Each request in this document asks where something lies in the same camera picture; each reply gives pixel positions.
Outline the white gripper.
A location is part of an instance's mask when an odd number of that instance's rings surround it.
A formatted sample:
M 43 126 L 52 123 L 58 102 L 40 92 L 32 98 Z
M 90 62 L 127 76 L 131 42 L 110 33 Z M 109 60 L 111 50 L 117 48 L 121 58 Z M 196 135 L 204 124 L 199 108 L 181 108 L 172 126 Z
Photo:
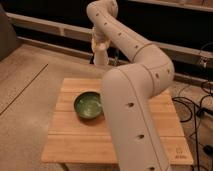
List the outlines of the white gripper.
M 96 52 L 100 47 L 108 49 L 110 46 L 110 40 L 98 31 L 96 28 L 92 29 L 91 48 L 93 52 Z

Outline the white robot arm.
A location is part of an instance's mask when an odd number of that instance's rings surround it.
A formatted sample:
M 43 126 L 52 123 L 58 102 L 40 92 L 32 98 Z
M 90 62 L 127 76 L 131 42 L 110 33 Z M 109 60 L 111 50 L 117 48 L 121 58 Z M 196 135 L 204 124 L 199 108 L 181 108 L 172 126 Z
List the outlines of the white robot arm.
M 130 60 L 101 81 L 101 102 L 120 171 L 172 171 L 148 100 L 170 86 L 174 65 L 158 46 L 119 22 L 117 12 L 116 0 L 87 6 L 95 38 L 109 39 Z

